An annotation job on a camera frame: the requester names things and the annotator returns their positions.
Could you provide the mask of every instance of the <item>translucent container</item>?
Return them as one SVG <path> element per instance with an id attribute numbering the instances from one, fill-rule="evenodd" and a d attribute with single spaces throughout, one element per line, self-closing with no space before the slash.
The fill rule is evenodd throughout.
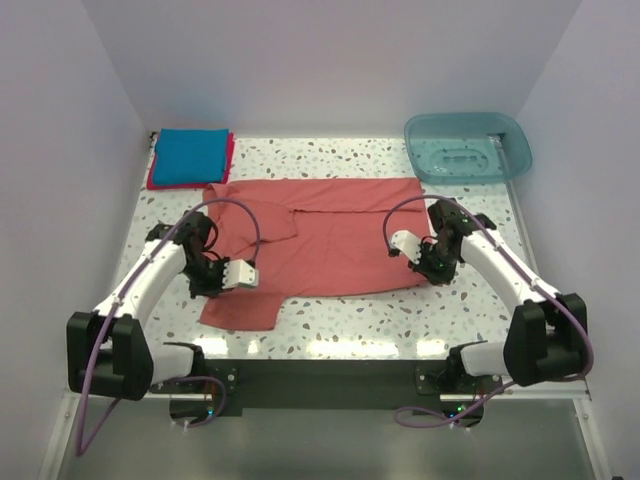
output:
<path id="1" fill-rule="evenodd" d="M 426 183 L 502 183 L 531 168 L 524 132 L 501 113 L 419 115 L 404 137 L 413 170 Z"/>

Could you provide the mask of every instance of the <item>clothing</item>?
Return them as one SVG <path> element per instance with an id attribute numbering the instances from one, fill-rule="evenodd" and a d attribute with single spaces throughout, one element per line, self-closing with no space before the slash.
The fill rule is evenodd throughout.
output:
<path id="1" fill-rule="evenodd" d="M 257 259 L 260 284 L 210 299 L 200 321 L 230 330 L 270 330 L 280 305 L 292 296 L 344 296 L 411 287 L 424 277 L 406 260 L 389 258 L 382 220 L 396 204 L 421 195 L 415 178 L 249 180 L 209 185 L 204 199 L 230 197 L 244 202 L 261 229 Z M 253 223 L 231 204 L 211 205 L 220 239 L 213 250 L 249 258 Z M 389 222 L 397 230 L 429 234 L 424 202 L 398 210 Z"/>

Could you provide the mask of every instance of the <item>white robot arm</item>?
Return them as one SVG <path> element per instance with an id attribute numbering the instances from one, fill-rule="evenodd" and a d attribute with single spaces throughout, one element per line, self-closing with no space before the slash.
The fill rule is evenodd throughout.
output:
<path id="1" fill-rule="evenodd" d="M 205 256 L 204 244 L 215 226 L 202 213 L 195 213 L 165 244 L 141 274 L 135 277 L 126 296 L 118 292 L 161 242 L 170 225 L 159 224 L 147 236 L 139 259 L 112 294 L 91 313 L 76 312 L 67 324 L 69 385 L 80 392 L 84 372 L 96 332 L 114 302 L 118 308 L 109 335 L 100 351 L 91 384 L 91 393 L 136 400 L 150 385 L 169 379 L 202 374 L 204 357 L 196 345 L 185 343 L 148 343 L 143 329 L 151 311 L 180 273 L 190 280 L 192 298 L 215 297 L 234 288 L 255 288 L 258 271 L 244 260 Z"/>
<path id="2" fill-rule="evenodd" d="M 407 256 L 409 267 L 435 285 L 453 280 L 458 262 L 468 263 L 493 287 L 512 317 L 505 342 L 478 342 L 452 348 L 448 381 L 454 382 L 453 377 L 460 375 L 509 375 L 526 386 L 579 373 L 587 357 L 584 342 L 547 297 L 566 306 L 586 331 L 586 307 L 582 299 L 575 294 L 562 295 L 533 273 L 506 246 L 486 216 L 476 218 L 491 231 L 495 245 L 451 203 L 437 201 L 429 207 L 429 217 L 436 233 L 433 243 L 402 230 L 391 236 L 390 254 Z M 506 260 L 505 252 L 532 279 L 531 283 L 525 282 Z"/>

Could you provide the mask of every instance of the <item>lavender wall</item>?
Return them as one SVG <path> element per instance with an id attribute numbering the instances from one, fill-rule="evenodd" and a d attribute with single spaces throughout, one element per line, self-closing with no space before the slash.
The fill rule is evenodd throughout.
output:
<path id="1" fill-rule="evenodd" d="M 145 129 L 82 5 L 0 7 L 0 477 L 35 478 L 66 320 L 113 279 Z"/>
<path id="2" fill-rule="evenodd" d="M 541 273 L 584 296 L 588 381 L 615 472 L 640 478 L 640 3 L 583 0 L 518 121 L 534 154 L 518 196 Z"/>
<path id="3" fill-rule="evenodd" d="M 83 0 L 150 128 L 399 134 L 515 116 L 580 0 Z"/>

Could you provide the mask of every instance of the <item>terrazzo table surface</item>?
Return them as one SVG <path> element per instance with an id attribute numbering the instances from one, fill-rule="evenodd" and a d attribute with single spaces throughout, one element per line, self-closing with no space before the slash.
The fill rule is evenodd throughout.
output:
<path id="1" fill-rule="evenodd" d="M 413 176 L 413 171 L 401 139 L 238 138 L 230 181 L 407 176 Z M 456 197 L 471 211 L 488 215 L 513 251 L 525 258 L 506 185 L 423 187 L 429 193 Z M 118 280 L 130 270 L 156 223 L 175 223 L 201 200 L 202 190 L 142 187 Z M 382 235 L 380 248 L 384 249 Z M 444 287 L 427 285 L 357 297 L 290 298 L 280 308 L 275 329 L 265 332 L 201 325 L 198 318 L 206 299 L 191 300 L 186 277 L 178 276 L 151 314 L 145 334 L 148 340 L 199 344 L 210 358 L 263 359 L 444 358 L 450 346 L 504 340 L 509 317 L 493 289 L 468 265 L 460 265 L 458 273 Z"/>

